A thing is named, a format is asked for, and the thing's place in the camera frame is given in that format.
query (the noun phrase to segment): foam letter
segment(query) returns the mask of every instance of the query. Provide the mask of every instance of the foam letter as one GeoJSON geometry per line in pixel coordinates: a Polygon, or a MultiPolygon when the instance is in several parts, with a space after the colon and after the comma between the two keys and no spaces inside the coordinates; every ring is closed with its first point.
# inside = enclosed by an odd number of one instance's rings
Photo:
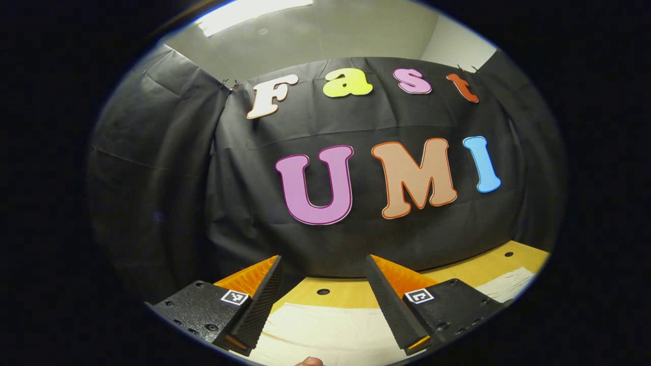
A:
{"type": "Polygon", "coordinates": [[[278,101],[284,100],[287,96],[288,90],[286,84],[294,85],[297,82],[298,76],[292,74],[265,81],[254,86],[253,90],[255,90],[256,93],[255,99],[253,100],[253,109],[246,114],[246,118],[256,119],[276,112],[278,106],[273,104],[273,97],[276,97],[278,101]]]}
{"type": "Polygon", "coordinates": [[[459,92],[461,93],[461,95],[464,96],[464,98],[468,99],[470,102],[473,103],[479,102],[479,98],[473,93],[471,93],[470,90],[468,90],[468,82],[466,80],[463,80],[457,74],[450,74],[446,76],[446,78],[454,83],[457,90],[459,90],[459,92]]]}
{"type": "Polygon", "coordinates": [[[477,173],[479,173],[479,184],[477,190],[481,193],[488,193],[496,190],[502,181],[495,175],[493,163],[486,150],[486,139],[482,136],[468,137],[464,139],[464,146],[473,153],[477,173]]]}
{"type": "Polygon", "coordinates": [[[412,68],[398,68],[393,77],[401,81],[398,86],[410,94],[428,94],[432,86],[422,79],[422,74],[412,68]]]}
{"type": "Polygon", "coordinates": [[[324,93],[330,98],[364,95],[373,90],[373,85],[367,83],[366,75],[358,68],[340,68],[327,73],[325,79],[329,81],[324,85],[324,93]]]}
{"type": "Polygon", "coordinates": [[[307,197],[305,168],[310,164],[310,159],[306,155],[288,156],[276,163],[276,170],[283,180],[287,209],[295,219],[310,225],[329,225],[348,215],[353,205],[348,172],[348,159],[351,156],[353,148],[347,145],[333,146],[319,152],[319,160],[328,166],[332,189],[332,201],[323,207],[312,205],[307,197]]]}
{"type": "Polygon", "coordinates": [[[445,139],[427,140],[419,166],[401,143],[381,143],[373,147],[371,154],[382,161],[387,183],[387,206],[382,210],[385,219],[399,218],[411,211],[411,205],[404,198],[403,186],[419,209],[427,203],[430,185],[433,190],[430,205],[443,206],[456,200],[447,149],[445,139]]]}

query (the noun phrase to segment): white paper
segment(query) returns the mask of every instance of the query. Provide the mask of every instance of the white paper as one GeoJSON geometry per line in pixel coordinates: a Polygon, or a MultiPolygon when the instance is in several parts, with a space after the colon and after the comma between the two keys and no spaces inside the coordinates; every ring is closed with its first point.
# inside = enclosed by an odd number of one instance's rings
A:
{"type": "Polygon", "coordinates": [[[287,366],[308,356],[320,358],[327,366],[382,366],[408,358],[380,309],[285,303],[267,319],[248,359],[287,366]]]}
{"type": "Polygon", "coordinates": [[[263,333],[247,359],[268,366],[289,366],[303,361],[308,356],[321,359],[326,366],[385,366],[408,358],[395,341],[393,347],[338,350],[295,345],[263,333]]]}
{"type": "Polygon", "coordinates": [[[498,278],[476,287],[477,290],[490,296],[495,301],[506,302],[515,298],[531,282],[534,274],[524,267],[503,274],[498,278]]]}

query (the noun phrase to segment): ceiling light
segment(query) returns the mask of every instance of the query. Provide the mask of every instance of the ceiling light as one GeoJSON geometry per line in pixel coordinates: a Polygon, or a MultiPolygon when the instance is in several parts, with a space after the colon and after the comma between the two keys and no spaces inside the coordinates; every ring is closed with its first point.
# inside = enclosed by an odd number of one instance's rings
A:
{"type": "Polygon", "coordinates": [[[261,15],[312,5],[314,0],[235,0],[199,18],[195,23],[209,37],[261,15]]]}

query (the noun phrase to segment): purple letter u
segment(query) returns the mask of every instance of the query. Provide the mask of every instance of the purple letter u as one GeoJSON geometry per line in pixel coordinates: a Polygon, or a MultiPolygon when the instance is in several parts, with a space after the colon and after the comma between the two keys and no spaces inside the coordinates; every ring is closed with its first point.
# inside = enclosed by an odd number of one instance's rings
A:
{"type": "Polygon", "coordinates": [[[306,155],[291,155],[276,163],[276,170],[283,180],[283,193],[289,213],[298,221],[310,225],[329,225],[345,218],[353,205],[350,189],[348,159],[353,148],[348,145],[333,146],[319,152],[319,160],[327,164],[330,172],[332,201],[317,207],[307,197],[305,168],[310,164],[306,155]]]}

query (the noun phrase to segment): wrinkled black cloth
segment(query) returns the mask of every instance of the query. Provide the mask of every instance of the wrinkled black cloth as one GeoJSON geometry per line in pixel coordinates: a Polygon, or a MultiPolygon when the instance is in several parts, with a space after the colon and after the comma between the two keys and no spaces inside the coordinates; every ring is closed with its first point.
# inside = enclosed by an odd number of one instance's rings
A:
{"type": "Polygon", "coordinates": [[[158,302],[219,279],[204,227],[210,144],[226,89],[159,46],[124,77],[90,142],[90,212],[126,288],[158,302]]]}
{"type": "Polygon", "coordinates": [[[283,255],[298,272],[323,277],[363,277],[364,259],[375,254],[414,270],[444,266],[481,254],[509,240],[549,250],[564,204],[562,149],[555,121],[521,72],[497,53],[473,74],[427,61],[389,57],[333,59],[288,67],[241,85],[227,99],[215,130],[208,175],[208,235],[223,258],[238,263],[283,255]],[[358,68],[373,85],[370,94],[330,98],[325,75],[358,68]],[[432,86],[430,94],[408,94],[393,77],[414,68],[432,86]],[[479,103],[466,100],[453,82],[469,83],[479,103]],[[295,74],[278,110],[259,119],[246,114],[261,82],[295,74]],[[499,189],[480,193],[472,154],[462,141],[481,135],[499,189]],[[458,198],[422,210],[412,203],[401,218],[381,215],[387,204],[381,162],[374,145],[398,141],[416,162],[427,139],[444,138],[458,198]],[[311,158],[305,169],[315,206],[332,200],[327,166],[318,153],[350,145],[353,206],[332,225],[306,225],[284,202],[275,163],[286,156],[311,158]]]}
{"type": "Polygon", "coordinates": [[[498,51],[477,73],[390,57],[333,59],[292,66],[242,83],[220,83],[167,46],[144,57],[106,104],[89,155],[90,210],[98,243],[128,289],[158,302],[197,279],[218,280],[272,255],[288,266],[283,293],[302,276],[363,277],[368,254],[425,270],[458,262],[509,240],[551,250],[566,199],[564,150],[551,112],[529,80],[498,51]],[[359,68],[368,95],[330,98],[324,76],[359,68]],[[432,86],[408,94],[393,77],[414,68],[432,86]],[[469,83],[467,101],[446,76],[469,83]],[[274,114],[246,118],[257,83],[289,74],[274,114]],[[477,191],[478,173],[462,141],[481,135],[501,186],[477,191]],[[416,162],[427,139],[449,143],[458,198],[401,218],[381,215],[384,171],[371,155],[402,143],[416,162]],[[294,219],[284,202],[277,160],[311,159],[311,203],[331,189],[318,153],[350,145],[350,213],[332,225],[294,219]]]}

